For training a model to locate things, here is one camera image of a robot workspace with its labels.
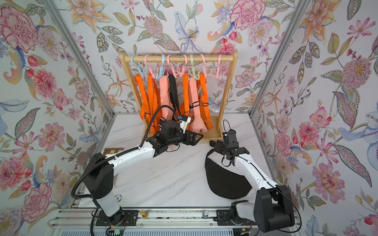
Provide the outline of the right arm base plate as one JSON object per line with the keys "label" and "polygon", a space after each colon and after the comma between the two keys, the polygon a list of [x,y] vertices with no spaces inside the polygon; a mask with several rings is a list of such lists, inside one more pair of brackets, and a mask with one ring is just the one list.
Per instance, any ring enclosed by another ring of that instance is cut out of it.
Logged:
{"label": "right arm base plate", "polygon": [[236,216],[230,209],[216,210],[213,220],[218,226],[256,226],[255,222]]}

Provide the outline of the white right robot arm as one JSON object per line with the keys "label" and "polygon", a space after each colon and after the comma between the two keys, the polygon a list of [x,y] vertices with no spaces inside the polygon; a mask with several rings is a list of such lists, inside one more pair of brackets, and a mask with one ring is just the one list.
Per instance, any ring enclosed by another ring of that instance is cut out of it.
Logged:
{"label": "white right robot arm", "polygon": [[223,133],[223,140],[210,141],[212,149],[207,153],[222,155],[240,174],[227,170],[210,158],[205,159],[208,185],[216,195],[233,199],[230,219],[234,224],[248,220],[257,224],[260,231],[284,231],[295,224],[291,191],[270,179],[253,160],[245,147],[240,147],[236,131]]}

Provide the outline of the orange waist bag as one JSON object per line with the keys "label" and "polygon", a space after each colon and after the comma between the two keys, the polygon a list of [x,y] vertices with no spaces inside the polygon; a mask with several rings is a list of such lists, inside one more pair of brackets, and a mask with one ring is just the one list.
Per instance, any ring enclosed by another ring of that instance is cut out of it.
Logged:
{"label": "orange waist bag", "polygon": [[205,133],[213,128],[209,110],[209,97],[206,87],[206,78],[200,74],[197,81],[188,74],[183,75],[184,102],[180,111],[191,117],[187,130],[196,133]]}

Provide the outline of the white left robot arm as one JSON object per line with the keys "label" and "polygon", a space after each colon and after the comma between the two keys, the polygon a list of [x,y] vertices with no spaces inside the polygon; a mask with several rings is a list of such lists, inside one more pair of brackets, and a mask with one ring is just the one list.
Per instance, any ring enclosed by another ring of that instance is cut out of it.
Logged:
{"label": "white left robot arm", "polygon": [[83,182],[89,190],[89,198],[104,212],[108,221],[117,224],[124,219],[123,210],[112,190],[114,176],[127,167],[166,152],[171,145],[195,146],[203,135],[186,130],[186,124],[185,121],[168,120],[163,122],[161,130],[146,139],[142,146],[110,157],[105,157],[101,153],[94,155],[94,161],[85,170]]}

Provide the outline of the black waist bag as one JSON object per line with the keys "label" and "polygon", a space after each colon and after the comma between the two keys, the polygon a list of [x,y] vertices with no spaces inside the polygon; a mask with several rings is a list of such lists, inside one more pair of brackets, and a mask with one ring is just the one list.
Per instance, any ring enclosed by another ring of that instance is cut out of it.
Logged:
{"label": "black waist bag", "polygon": [[248,195],[252,190],[252,186],[247,179],[239,174],[231,172],[209,158],[214,152],[216,141],[209,142],[212,149],[206,154],[205,158],[205,171],[207,183],[210,190],[226,199],[241,199]]}
{"label": "black waist bag", "polygon": [[176,79],[173,75],[169,75],[168,79],[169,79],[170,101],[173,105],[174,111],[178,114],[178,116],[181,116],[181,112],[180,112],[180,108],[179,108],[180,104],[179,104],[179,98],[178,98]]}

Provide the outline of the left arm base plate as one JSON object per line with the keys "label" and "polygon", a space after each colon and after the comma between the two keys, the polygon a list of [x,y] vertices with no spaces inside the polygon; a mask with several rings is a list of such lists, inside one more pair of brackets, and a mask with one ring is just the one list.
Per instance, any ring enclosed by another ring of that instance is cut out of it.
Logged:
{"label": "left arm base plate", "polygon": [[107,216],[102,210],[97,216],[95,222],[96,226],[135,226],[138,219],[139,211],[137,210],[123,210],[118,211],[113,216]]}

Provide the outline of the pink waist bag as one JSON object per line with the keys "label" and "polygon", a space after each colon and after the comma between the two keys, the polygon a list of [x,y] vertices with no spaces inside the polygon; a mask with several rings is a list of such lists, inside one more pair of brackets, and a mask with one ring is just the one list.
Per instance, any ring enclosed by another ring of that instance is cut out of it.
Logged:
{"label": "pink waist bag", "polygon": [[188,74],[183,76],[184,85],[184,104],[180,105],[178,101],[176,78],[173,75],[163,75],[159,81],[160,85],[160,103],[166,105],[161,109],[159,128],[162,124],[174,118],[174,115],[187,116],[191,119],[187,130],[193,132],[207,132],[212,128],[209,111],[204,111],[208,103],[203,103],[198,94],[198,88],[194,77]]}

